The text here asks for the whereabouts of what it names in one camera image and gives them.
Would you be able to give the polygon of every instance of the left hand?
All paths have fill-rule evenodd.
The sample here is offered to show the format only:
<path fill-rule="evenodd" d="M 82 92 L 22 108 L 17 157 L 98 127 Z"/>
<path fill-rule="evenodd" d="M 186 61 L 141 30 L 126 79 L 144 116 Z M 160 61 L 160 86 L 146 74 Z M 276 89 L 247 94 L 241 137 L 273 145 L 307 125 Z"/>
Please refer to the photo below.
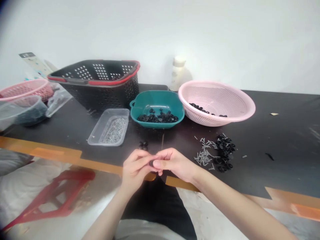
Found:
<path fill-rule="evenodd" d="M 143 150 L 134 150 L 123 163 L 121 188 L 133 195 L 149 172 L 158 171 L 149 165 L 149 162 L 155 159 L 158 159 L 158 156 L 153 156 Z"/>

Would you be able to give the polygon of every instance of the pink basket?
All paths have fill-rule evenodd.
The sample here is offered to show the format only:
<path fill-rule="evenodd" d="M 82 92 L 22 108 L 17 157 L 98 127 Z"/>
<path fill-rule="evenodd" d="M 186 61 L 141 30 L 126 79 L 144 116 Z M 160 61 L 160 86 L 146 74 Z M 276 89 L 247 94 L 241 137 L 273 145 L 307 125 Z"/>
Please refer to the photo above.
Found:
<path fill-rule="evenodd" d="M 53 90 L 46 79 L 29 80 L 0 91 L 0 101 L 12 101 L 21 97 L 38 95 L 43 102 L 53 96 Z"/>
<path fill-rule="evenodd" d="M 179 89 L 179 98 L 188 118 L 209 127 L 246 120 L 256 111 L 253 100 L 247 94 L 219 82 L 186 82 Z M 210 114 L 192 107 L 189 103 L 203 107 Z"/>

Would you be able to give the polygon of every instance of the forearm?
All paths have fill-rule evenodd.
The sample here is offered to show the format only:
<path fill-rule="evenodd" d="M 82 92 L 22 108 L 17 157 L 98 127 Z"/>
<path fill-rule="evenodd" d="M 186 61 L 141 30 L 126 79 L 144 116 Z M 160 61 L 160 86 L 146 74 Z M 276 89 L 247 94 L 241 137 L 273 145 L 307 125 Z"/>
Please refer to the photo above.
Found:
<path fill-rule="evenodd" d="M 256 203 L 199 168 L 192 183 L 250 240 L 297 238 Z"/>
<path fill-rule="evenodd" d="M 111 240 L 130 198 L 131 194 L 128 194 L 125 189 L 120 187 L 82 240 Z"/>

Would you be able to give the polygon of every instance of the teal plastic bowl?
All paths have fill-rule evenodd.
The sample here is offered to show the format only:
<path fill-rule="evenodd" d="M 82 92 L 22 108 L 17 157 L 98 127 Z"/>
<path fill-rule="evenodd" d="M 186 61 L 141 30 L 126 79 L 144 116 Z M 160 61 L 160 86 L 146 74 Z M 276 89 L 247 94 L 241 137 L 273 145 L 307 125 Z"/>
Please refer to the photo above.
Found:
<path fill-rule="evenodd" d="M 136 99 L 130 102 L 130 115 L 132 119 L 145 128 L 154 129 L 168 129 L 177 125 L 184 118 L 183 105 L 180 102 L 179 96 L 171 91 L 145 91 L 137 95 Z M 178 121 L 174 123 L 151 123 L 138 121 L 140 115 L 149 115 L 150 108 L 153 108 L 154 115 L 160 115 L 160 108 L 162 112 L 171 114 L 178 117 Z"/>

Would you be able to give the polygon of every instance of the bottle cap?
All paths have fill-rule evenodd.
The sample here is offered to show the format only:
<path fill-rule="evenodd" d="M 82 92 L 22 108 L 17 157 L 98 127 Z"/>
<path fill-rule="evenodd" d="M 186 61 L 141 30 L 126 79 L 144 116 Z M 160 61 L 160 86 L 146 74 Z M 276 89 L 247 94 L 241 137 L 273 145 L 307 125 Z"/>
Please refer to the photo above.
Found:
<path fill-rule="evenodd" d="M 173 65 L 175 67 L 184 67 L 185 63 L 186 63 L 186 59 L 182 56 L 175 56 L 173 59 Z"/>

